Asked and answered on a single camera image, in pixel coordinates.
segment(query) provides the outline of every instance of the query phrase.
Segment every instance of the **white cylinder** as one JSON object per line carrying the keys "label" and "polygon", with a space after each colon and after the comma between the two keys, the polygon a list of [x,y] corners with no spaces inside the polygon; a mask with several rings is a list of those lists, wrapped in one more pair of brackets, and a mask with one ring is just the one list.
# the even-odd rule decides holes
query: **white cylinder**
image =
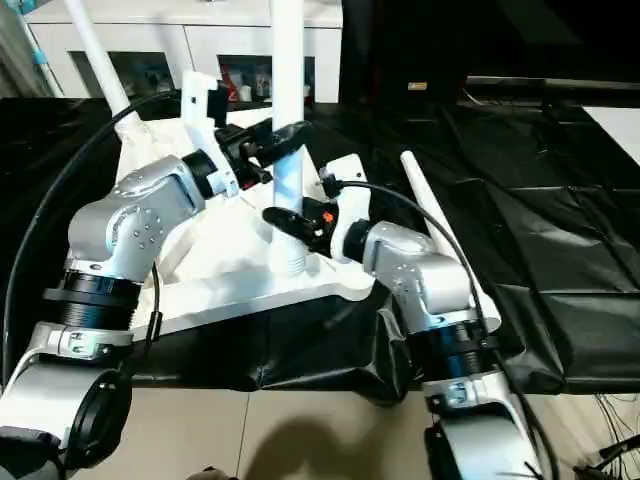
{"label": "white cylinder", "polygon": [[[89,13],[82,0],[65,0],[69,15],[73,24],[82,39],[87,58],[91,68],[98,79],[102,93],[111,108],[111,112],[116,114],[129,106],[129,99],[122,88],[116,69],[111,63],[111,59],[106,50],[102,47],[98,36],[93,28],[93,23],[89,18]],[[137,113],[132,113],[119,122],[119,125],[126,125],[139,121]]]}
{"label": "white cylinder", "polygon": [[[400,160],[402,160],[402,166],[404,167],[404,171],[407,174],[407,177],[409,178],[409,183],[411,184],[411,189],[413,190],[413,194],[416,196],[418,205],[420,205],[427,212],[429,212],[431,216],[440,225],[442,225],[445,228],[445,230],[451,235],[451,237],[453,237],[458,247],[460,247],[460,242],[458,242],[458,239],[453,233],[453,230],[451,229],[451,225],[449,225],[449,221],[447,220],[446,215],[442,211],[442,207],[440,206],[440,203],[436,199],[436,196],[433,193],[433,190],[431,189],[431,185],[429,185],[429,182],[427,181],[424,174],[422,173],[422,169],[418,165],[418,161],[416,160],[416,157],[413,155],[413,152],[410,152],[408,150],[405,152],[402,152],[402,155],[400,155]],[[458,256],[455,253],[455,250],[453,249],[451,244],[446,240],[446,238],[438,230],[436,230],[433,227],[433,225],[431,225],[429,222],[426,222],[426,224],[427,224],[427,229],[429,230],[429,235],[431,236],[431,239],[433,240],[433,243],[435,244],[438,252],[440,252],[442,255],[446,255],[447,257],[453,258],[455,260],[459,260]],[[501,317],[500,317],[500,313],[498,312],[498,309],[496,308],[496,304],[494,303],[493,299],[489,295],[487,295],[484,292],[484,290],[482,290],[482,287],[480,286],[480,282],[478,282],[478,279],[476,278],[476,274],[473,271],[473,268],[471,269],[471,277],[472,277],[471,281],[474,283],[476,290],[478,291],[478,297],[480,299],[480,304],[481,304],[482,312],[484,316],[487,319],[495,318],[500,320]],[[475,302],[473,301],[473,297],[470,299],[469,304],[472,307],[475,307]]]}
{"label": "white cylinder", "polygon": [[[273,128],[304,119],[304,0],[271,0]],[[302,212],[302,149],[274,166],[274,205]],[[293,276],[305,268],[302,242],[274,229],[271,266]]]}

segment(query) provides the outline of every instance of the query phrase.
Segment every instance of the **floor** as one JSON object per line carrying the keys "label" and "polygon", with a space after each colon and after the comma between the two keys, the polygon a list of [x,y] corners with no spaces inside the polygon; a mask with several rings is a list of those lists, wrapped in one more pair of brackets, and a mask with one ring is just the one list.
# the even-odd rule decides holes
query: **floor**
{"label": "floor", "polygon": [[[610,443],[593,397],[530,398],[563,479]],[[612,399],[632,429],[634,398]],[[419,392],[382,409],[348,392],[136,389],[119,449],[74,480],[184,480],[209,465],[241,480],[426,480],[422,438],[430,422]],[[626,462],[631,478],[640,473],[636,460]]]}

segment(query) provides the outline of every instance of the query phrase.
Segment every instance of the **black plastic sheet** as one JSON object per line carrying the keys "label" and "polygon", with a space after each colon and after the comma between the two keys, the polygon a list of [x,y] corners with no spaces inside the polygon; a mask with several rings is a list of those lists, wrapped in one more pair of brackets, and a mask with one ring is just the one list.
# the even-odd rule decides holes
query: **black plastic sheet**
{"label": "black plastic sheet", "polygon": [[[102,101],[3,100],[0,282],[56,172],[108,118]],[[143,118],[176,116],[167,102]],[[410,194],[399,155],[413,150],[485,290],[503,315],[501,347],[527,392],[640,390],[640,169],[580,109],[436,107],[414,112],[320,105],[317,166],[358,153],[370,181]],[[46,318],[74,211],[104,195],[115,135],[56,199],[18,286],[16,349]],[[372,218],[424,230],[373,195]],[[330,297],[164,336],[140,385],[353,390],[401,400],[417,372],[388,292]]]}

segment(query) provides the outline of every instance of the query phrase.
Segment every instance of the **white cabinet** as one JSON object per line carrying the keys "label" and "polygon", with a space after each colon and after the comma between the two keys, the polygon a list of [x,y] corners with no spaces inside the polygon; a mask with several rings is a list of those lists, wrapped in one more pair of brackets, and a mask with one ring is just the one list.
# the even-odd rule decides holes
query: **white cabinet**
{"label": "white cabinet", "polygon": [[[128,93],[149,93],[145,85],[141,85],[141,79],[146,79],[150,88],[154,82],[159,82],[160,88],[163,83],[179,88],[182,71],[193,68],[184,28],[180,25],[97,24],[95,27]],[[32,24],[32,29],[65,96],[102,96],[72,24]]]}
{"label": "white cabinet", "polygon": [[[130,94],[180,87],[182,71],[221,77],[220,65],[270,64],[269,0],[84,0]],[[101,96],[63,0],[27,16],[65,95]],[[315,100],[337,102],[341,0],[305,0],[307,77]]]}
{"label": "white cabinet", "polygon": [[[199,72],[221,78],[220,65],[237,63],[238,57],[271,62],[269,27],[187,26],[186,33]],[[338,102],[341,41],[339,29],[305,28],[304,55],[310,60],[305,62],[306,77],[313,79],[308,83],[313,84],[316,102]]]}

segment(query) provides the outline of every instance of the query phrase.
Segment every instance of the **wire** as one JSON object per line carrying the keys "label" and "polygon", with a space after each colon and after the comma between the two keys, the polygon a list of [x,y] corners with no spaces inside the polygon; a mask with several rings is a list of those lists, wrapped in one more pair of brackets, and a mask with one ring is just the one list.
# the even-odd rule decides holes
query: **wire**
{"label": "wire", "polygon": [[[418,205],[416,202],[406,197],[405,195],[399,192],[396,192],[395,190],[384,187],[382,185],[376,185],[373,183],[352,181],[352,180],[345,180],[345,181],[337,180],[337,185],[341,187],[368,188],[369,190],[379,191],[387,195],[390,195],[392,197],[395,197],[396,199],[400,200],[402,203],[404,203],[408,207],[419,212],[436,230],[438,230],[438,232],[442,234],[445,240],[451,245],[451,248],[453,248],[453,251],[455,252],[456,257],[458,257],[458,261],[460,262],[460,264],[462,265],[462,268],[465,270],[467,276],[469,277],[471,296],[476,305],[476,314],[479,320],[478,323],[480,324],[480,327],[482,329],[483,337],[485,339],[488,338],[489,328],[487,325],[487,319],[485,318],[484,313],[482,311],[478,290],[476,288],[475,282],[473,281],[473,275],[471,273],[471,266],[469,265],[469,262],[467,261],[464,253],[460,249],[458,242],[456,242],[456,240],[451,236],[451,234],[447,231],[447,229],[444,228],[435,218],[433,218],[433,216],[429,212],[427,212],[424,208],[422,208],[420,205]],[[534,434],[533,431],[535,430],[538,432],[538,435],[540,436],[542,445],[544,446],[544,449],[547,452],[547,457],[548,457],[549,465],[551,468],[551,478],[553,480],[559,480],[560,472],[558,469],[558,457],[556,456],[553,445],[551,445],[549,436],[545,432],[544,427],[542,426],[542,424],[540,423],[540,420],[538,419],[537,415],[533,411],[533,408],[531,407],[529,400],[525,396],[520,386],[516,383],[515,378],[512,375],[506,362],[502,358],[502,355],[500,355],[500,353],[497,350],[494,350],[494,354],[495,354],[496,362],[498,366],[504,372],[504,376],[507,379],[507,383],[509,384],[509,387],[511,388],[513,393],[518,397],[518,400],[522,405],[522,409],[524,411],[525,419],[527,421],[530,434]],[[535,438],[532,438],[531,441],[535,444]]]}
{"label": "wire", "polygon": [[9,381],[11,373],[13,371],[13,345],[11,343],[12,339],[12,315],[13,315],[13,297],[16,289],[16,281],[18,277],[18,272],[20,271],[20,267],[22,266],[23,259],[26,257],[27,248],[29,246],[29,242],[34,236],[36,228],[38,227],[41,219],[44,217],[47,212],[47,207],[49,203],[54,198],[54,195],[58,193],[62,186],[64,186],[65,182],[69,180],[69,178],[76,172],[76,170],[83,165],[90,157],[89,152],[99,143],[104,141],[109,135],[112,133],[113,127],[123,118],[125,118],[130,113],[133,113],[140,109],[142,106],[157,102],[160,100],[165,100],[171,98],[176,95],[175,91],[169,92],[161,92],[155,95],[141,98],[131,103],[127,108],[118,112],[111,118],[108,122],[103,124],[96,133],[89,138],[89,140],[82,145],[78,149],[78,151],[71,157],[71,159],[67,162],[64,168],[60,171],[56,179],[53,181],[44,197],[40,201],[38,208],[36,209],[31,222],[29,223],[29,227],[27,228],[24,237],[18,247],[18,251],[15,256],[15,260],[13,262],[13,266],[11,267],[11,273],[9,274],[9,280],[7,282],[7,291],[5,294],[5,302],[4,302],[4,319],[2,322],[2,384],[6,385]]}
{"label": "wire", "polygon": [[160,312],[160,275],[158,275],[158,267],[155,262],[151,266],[151,276],[153,277],[153,311],[147,325],[147,334],[144,338],[144,350],[142,353],[142,361],[149,355],[151,345],[160,335],[160,327],[162,323],[162,313]]}
{"label": "wire", "polygon": [[[618,433],[616,432],[616,428],[615,428],[615,424],[613,423],[613,419],[611,418],[611,415],[609,414],[609,411],[607,410],[607,408],[605,407],[604,403],[602,402],[602,400],[600,399],[600,397],[598,395],[594,395],[593,398],[595,399],[596,403],[598,404],[598,407],[600,408],[600,412],[602,413],[602,416],[607,424],[607,429],[609,430],[609,439],[611,440],[611,442],[613,442],[614,444],[617,444],[620,442],[620,438],[618,437]],[[617,458],[618,462],[618,471],[616,471],[615,467],[616,467],[616,462],[615,460],[612,461],[607,467],[611,467],[611,475],[614,478],[619,478],[621,473],[622,473],[622,468],[620,466],[620,457]]]}
{"label": "wire", "polygon": [[160,275],[158,275],[158,267],[153,262],[151,266],[151,276],[153,277],[153,311],[160,311]]}
{"label": "wire", "polygon": [[[632,435],[636,435],[636,431],[631,428],[629,426],[629,424],[627,422],[625,422],[622,417],[620,416],[620,413],[618,412],[618,409],[615,407],[615,405],[613,405],[613,403],[611,403],[611,400],[609,400],[607,395],[602,395],[601,396],[602,400],[609,406],[609,408],[611,409],[611,413],[613,413],[614,418],[616,419],[616,423],[618,424],[618,429],[620,431],[620,435],[623,435],[622,433],[622,429],[620,428],[620,425],[624,426]],[[640,472],[640,464],[638,464],[638,459],[636,457],[638,451],[637,450],[633,450],[633,451],[628,451],[625,452],[628,453],[629,456],[631,457],[631,460],[633,461],[636,470],[638,472]]]}
{"label": "wire", "polygon": [[607,395],[607,399],[609,398],[613,398],[614,400],[617,400],[622,403],[636,403],[638,401],[638,394],[634,393],[632,398],[620,398],[616,395],[609,394]]}
{"label": "wire", "polygon": [[473,103],[475,103],[476,105],[480,105],[481,107],[484,107],[486,105],[486,103],[481,102],[480,100],[478,100],[477,98],[475,98],[473,95],[471,95],[469,92],[467,92],[466,88],[463,88],[462,91],[464,92],[464,94],[469,97],[469,100],[471,100]]}

